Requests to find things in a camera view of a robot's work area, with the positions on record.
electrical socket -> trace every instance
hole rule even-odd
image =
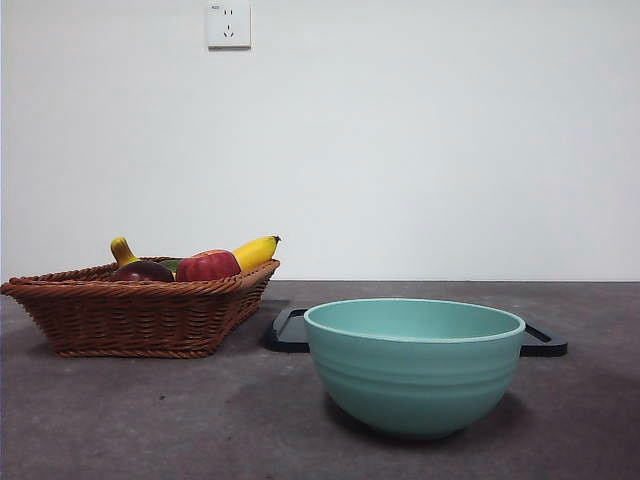
[[[221,0],[207,5],[207,45],[251,48],[251,6],[245,0]]]

wicker basket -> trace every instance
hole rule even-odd
[[[12,278],[1,291],[24,307],[58,355],[198,358],[258,309],[279,265],[270,260],[222,280],[164,283],[109,282],[112,263]]]

yellow banana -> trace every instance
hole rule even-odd
[[[277,235],[256,238],[236,248],[233,254],[242,270],[251,270],[273,257],[279,241]]]
[[[127,263],[137,262],[140,260],[133,253],[127,244],[124,237],[116,237],[111,240],[111,253],[118,263],[118,268],[126,265]]]

gray countertop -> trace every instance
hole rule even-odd
[[[374,433],[309,354],[266,350],[289,306],[420,297],[509,310],[569,340],[526,357],[485,418],[432,442]],[[640,284],[272,281],[204,359],[53,355],[2,303],[2,479],[637,479]]]

bowl rim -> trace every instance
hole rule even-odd
[[[517,322],[517,327],[508,330],[506,332],[495,333],[493,335],[482,335],[479,337],[455,337],[455,338],[439,338],[439,337],[406,337],[406,336],[392,336],[392,335],[374,335],[368,333],[354,333],[348,330],[342,330],[334,327],[327,327],[326,325],[321,325],[318,322],[315,322],[309,318],[313,312],[316,310],[320,310],[323,308],[327,308],[334,305],[347,304],[347,303],[361,303],[361,302],[421,302],[421,303],[440,303],[440,304],[450,304],[450,305],[464,305],[468,307],[474,307],[481,310],[489,310],[495,313],[499,313],[502,315],[509,316],[513,318]],[[525,321],[520,318],[518,315],[515,315],[511,312],[507,312],[505,310],[500,310],[494,307],[487,307],[486,305],[478,305],[475,303],[466,303],[466,302],[456,302],[453,300],[436,300],[429,298],[403,298],[403,297],[380,297],[380,298],[353,298],[348,300],[338,300],[333,302],[322,303],[319,305],[315,305],[307,309],[304,312],[304,321],[306,324],[312,325],[315,328],[320,330],[325,330],[327,332],[336,333],[339,335],[346,335],[348,337],[355,338],[363,338],[370,340],[384,340],[388,342],[410,342],[410,343],[472,343],[472,342],[489,342],[492,340],[500,340],[503,338],[512,337],[518,335],[523,332],[526,328]]]

